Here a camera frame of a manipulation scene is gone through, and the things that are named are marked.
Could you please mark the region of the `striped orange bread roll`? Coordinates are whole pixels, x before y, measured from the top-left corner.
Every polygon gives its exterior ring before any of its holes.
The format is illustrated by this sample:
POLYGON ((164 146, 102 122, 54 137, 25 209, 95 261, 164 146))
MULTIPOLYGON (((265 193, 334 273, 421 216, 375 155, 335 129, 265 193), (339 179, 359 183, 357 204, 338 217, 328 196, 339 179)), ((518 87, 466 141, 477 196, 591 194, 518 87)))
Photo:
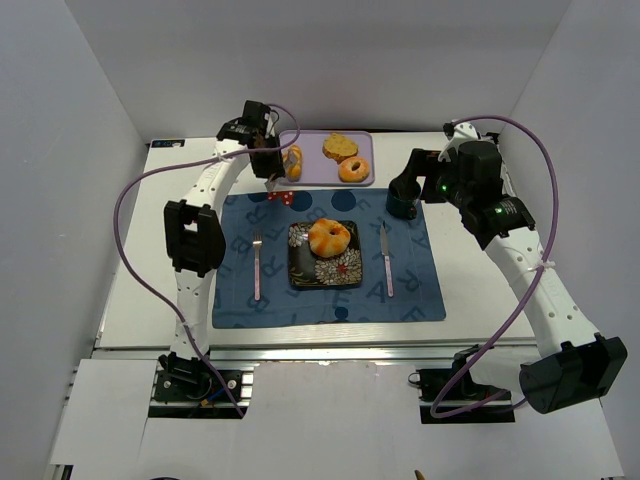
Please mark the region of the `striped orange bread roll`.
POLYGON ((292 145, 283 152, 285 177, 289 182, 297 182, 302 174, 303 154, 299 146, 292 145))

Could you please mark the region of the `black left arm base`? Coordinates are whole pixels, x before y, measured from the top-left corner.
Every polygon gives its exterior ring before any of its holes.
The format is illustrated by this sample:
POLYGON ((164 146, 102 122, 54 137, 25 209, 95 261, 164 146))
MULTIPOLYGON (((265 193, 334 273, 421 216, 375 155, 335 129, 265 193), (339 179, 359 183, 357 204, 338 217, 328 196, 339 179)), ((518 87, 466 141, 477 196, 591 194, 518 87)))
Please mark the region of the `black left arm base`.
POLYGON ((148 417, 240 420, 248 408, 248 373, 238 369, 218 373, 198 358, 186 360, 174 352, 160 355, 148 417))

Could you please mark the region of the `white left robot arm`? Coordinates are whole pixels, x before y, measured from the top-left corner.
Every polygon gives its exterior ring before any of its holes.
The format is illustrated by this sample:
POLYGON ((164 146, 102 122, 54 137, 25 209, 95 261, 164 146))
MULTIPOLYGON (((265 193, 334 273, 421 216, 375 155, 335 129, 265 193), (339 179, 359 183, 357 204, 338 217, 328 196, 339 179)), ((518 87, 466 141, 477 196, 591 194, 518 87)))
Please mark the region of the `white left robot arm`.
POLYGON ((209 351, 209 296, 226 251, 221 216, 231 187, 246 167, 265 180, 284 175, 280 143, 272 128, 272 108, 246 101, 242 115, 218 132, 213 163, 183 198, 165 205, 166 247, 181 313, 170 351, 181 359, 190 361, 209 351))

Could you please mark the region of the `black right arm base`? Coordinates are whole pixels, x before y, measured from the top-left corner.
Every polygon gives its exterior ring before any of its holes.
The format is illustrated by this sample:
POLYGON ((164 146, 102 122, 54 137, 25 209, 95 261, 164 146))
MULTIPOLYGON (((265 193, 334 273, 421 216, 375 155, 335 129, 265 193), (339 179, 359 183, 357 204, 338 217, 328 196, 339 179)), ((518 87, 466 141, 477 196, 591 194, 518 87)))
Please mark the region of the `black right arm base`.
MULTIPOLYGON (((480 349, 478 344, 456 353, 450 367, 423 368, 411 373, 407 380, 411 387, 419 392, 420 419, 422 424, 499 424, 514 423, 515 413, 512 406, 512 395, 506 393, 494 402, 488 402, 483 406, 469 412, 447 418, 435 418, 430 413, 431 405, 438 393, 446 385, 449 379, 466 364, 466 360, 480 349)), ((470 373, 459 380, 439 404, 438 411, 449 411, 471 405, 485 400, 496 394, 498 389, 494 386, 475 383, 470 373)))

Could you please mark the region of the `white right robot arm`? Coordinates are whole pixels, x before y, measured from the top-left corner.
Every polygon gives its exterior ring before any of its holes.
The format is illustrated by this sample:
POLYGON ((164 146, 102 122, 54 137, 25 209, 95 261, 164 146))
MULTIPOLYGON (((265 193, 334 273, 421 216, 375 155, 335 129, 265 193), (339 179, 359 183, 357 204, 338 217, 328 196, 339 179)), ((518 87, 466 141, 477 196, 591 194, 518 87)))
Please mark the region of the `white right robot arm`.
POLYGON ((488 141, 464 141, 448 150, 415 148, 389 189, 427 204, 449 203, 465 229, 499 268, 519 303, 482 346, 458 353, 430 413, 447 418, 469 406, 440 411, 447 394, 465 380, 496 388, 487 402, 519 392, 546 414, 608 394, 628 352, 607 338, 578 308, 542 245, 524 203, 504 191, 502 157, 488 141))

